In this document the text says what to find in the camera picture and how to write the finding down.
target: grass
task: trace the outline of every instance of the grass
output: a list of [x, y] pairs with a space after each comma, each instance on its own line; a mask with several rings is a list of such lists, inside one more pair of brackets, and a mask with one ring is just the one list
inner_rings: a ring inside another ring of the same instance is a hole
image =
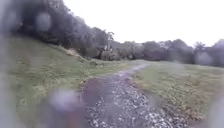
[[134, 79], [144, 89], [176, 105], [189, 119], [200, 120], [222, 91], [223, 75], [222, 68], [151, 62]]
[[37, 106], [54, 87], [78, 88], [83, 81], [124, 70], [138, 62], [103, 62], [90, 65], [80, 56], [68, 56], [62, 48], [29, 38], [14, 37], [7, 42], [7, 76], [15, 92], [17, 111], [21, 119], [33, 127]]

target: overcast sky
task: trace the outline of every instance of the overcast sky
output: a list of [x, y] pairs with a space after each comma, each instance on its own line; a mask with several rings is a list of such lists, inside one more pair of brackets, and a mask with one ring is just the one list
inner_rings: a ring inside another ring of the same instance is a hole
[[212, 45], [224, 39], [222, 0], [64, 0], [91, 27], [115, 33], [115, 40], [183, 39]]

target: dirt path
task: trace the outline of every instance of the dirt path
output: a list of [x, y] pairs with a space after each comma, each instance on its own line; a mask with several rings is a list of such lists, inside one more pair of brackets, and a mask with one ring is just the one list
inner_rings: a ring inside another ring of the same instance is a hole
[[82, 92], [86, 128], [185, 128], [184, 118], [158, 107], [154, 97], [136, 88], [131, 75], [143, 64], [88, 80]]

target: forest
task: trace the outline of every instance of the forest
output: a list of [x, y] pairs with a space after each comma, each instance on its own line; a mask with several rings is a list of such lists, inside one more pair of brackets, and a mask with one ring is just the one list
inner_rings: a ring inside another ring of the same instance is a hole
[[144, 59], [224, 67], [223, 39], [211, 47], [203, 42], [195, 42], [191, 47], [181, 39], [118, 42], [113, 38], [116, 33], [89, 27], [64, 5], [63, 0], [12, 0], [3, 14], [1, 33], [25, 35], [47, 44], [75, 49], [86, 58]]

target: gravel path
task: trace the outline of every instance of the gravel path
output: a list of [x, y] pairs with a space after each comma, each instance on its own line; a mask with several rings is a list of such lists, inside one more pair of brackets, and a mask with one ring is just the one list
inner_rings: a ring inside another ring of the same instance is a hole
[[82, 98], [86, 128], [185, 128], [184, 118], [156, 105], [155, 99], [136, 88], [130, 76], [143, 64], [114, 75], [88, 80]]

